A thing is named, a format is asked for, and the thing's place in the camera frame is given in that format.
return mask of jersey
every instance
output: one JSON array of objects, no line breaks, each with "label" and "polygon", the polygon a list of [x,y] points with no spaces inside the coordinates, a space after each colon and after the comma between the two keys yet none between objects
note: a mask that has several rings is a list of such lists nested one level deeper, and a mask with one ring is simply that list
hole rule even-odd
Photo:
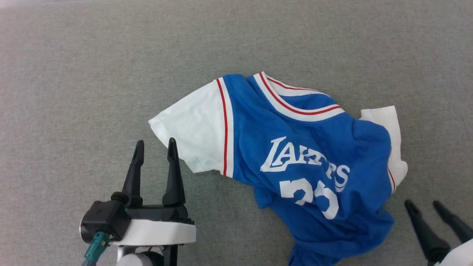
[{"label": "jersey", "polygon": [[290,266],[333,265],[382,243],[393,219],[381,207],[407,173],[394,106],[361,114],[261,72],[216,79],[149,124],[193,172],[254,187],[294,237]]}]

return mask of red stripe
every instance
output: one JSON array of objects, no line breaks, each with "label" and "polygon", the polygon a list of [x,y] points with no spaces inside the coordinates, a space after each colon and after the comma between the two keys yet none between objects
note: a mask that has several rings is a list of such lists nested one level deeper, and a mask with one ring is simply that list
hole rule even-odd
[{"label": "red stripe", "polygon": [[396,183],[394,183],[393,174],[391,174],[391,171],[389,170],[389,168],[387,169],[387,171],[389,172],[389,177],[391,178],[391,180],[393,182],[393,191],[395,191],[396,190]]},{"label": "red stripe", "polygon": [[310,90],[310,91],[316,91],[316,92],[319,92],[318,90],[315,90],[315,89],[306,89],[306,88],[296,88],[296,87],[288,87],[284,84],[282,84],[281,82],[277,81],[277,80],[273,80],[271,78],[267,78],[269,81],[273,82],[273,83],[276,83],[278,84],[279,86],[285,88],[285,89],[295,89],[295,90]]},{"label": "red stripe", "polygon": [[276,95],[274,95],[273,91],[269,88],[268,86],[268,83],[266,83],[266,80],[264,80],[264,77],[263,77],[263,74],[260,73],[260,77],[261,77],[261,80],[263,81],[264,85],[266,86],[266,88],[268,89],[269,93],[271,93],[271,95],[273,96],[273,98],[276,99],[276,101],[278,101],[282,106],[284,106],[286,109],[294,112],[294,113],[297,113],[297,114],[301,114],[301,115],[318,115],[318,114],[322,114],[322,113],[326,113],[328,111],[332,111],[334,109],[338,109],[338,108],[341,108],[340,106],[333,106],[331,108],[328,108],[328,109],[325,109],[325,110],[322,110],[322,111],[317,111],[317,112],[301,112],[299,110],[295,110],[289,106],[287,106],[283,101],[281,101],[278,97],[276,97]]},{"label": "red stripe", "polygon": [[223,145],[223,175],[227,175],[227,142],[228,142],[228,122],[227,122],[227,108],[225,105],[225,97],[223,97],[223,89],[222,85],[220,84],[220,80],[217,80],[217,84],[219,85],[220,95],[222,96],[222,104],[223,104],[223,119],[225,121],[225,143]]}]

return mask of white collar with red stripe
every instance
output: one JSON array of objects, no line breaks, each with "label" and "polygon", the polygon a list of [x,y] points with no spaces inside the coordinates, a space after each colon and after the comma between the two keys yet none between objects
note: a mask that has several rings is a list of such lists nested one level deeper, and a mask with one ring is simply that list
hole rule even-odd
[{"label": "white collar with red stripe", "polygon": [[304,110],[290,105],[281,96],[302,96],[309,94],[323,94],[315,89],[296,88],[286,85],[278,80],[267,76],[264,72],[255,74],[254,79],[259,88],[266,96],[271,105],[279,113],[290,118],[305,121],[316,122],[328,119],[330,117],[344,113],[345,111],[337,104],[325,106],[313,110]]}]

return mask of blue fabric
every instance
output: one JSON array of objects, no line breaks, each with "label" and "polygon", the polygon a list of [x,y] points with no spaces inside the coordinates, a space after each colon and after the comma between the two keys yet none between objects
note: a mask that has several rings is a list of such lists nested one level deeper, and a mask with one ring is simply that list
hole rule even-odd
[{"label": "blue fabric", "polygon": [[[391,195],[387,130],[347,113],[295,120],[275,110],[253,77],[227,75],[224,81],[234,119],[233,178],[254,186],[258,206],[271,207],[287,224],[296,242],[289,265],[333,265],[380,245],[393,225],[381,209]],[[320,94],[283,99],[301,109],[335,103]],[[323,157],[301,156],[308,149]],[[297,163],[287,163],[291,158]],[[281,163],[286,168],[277,170]],[[305,189],[294,189],[296,183]]]}]

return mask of cable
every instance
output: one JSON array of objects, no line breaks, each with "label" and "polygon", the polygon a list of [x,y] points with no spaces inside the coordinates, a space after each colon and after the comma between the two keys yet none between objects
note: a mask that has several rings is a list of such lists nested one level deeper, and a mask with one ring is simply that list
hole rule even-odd
[{"label": "cable", "polygon": [[84,255],[85,260],[82,263],[82,266],[96,266],[100,255],[102,255],[105,249],[109,246],[109,243],[109,235],[104,232],[97,232]]}]

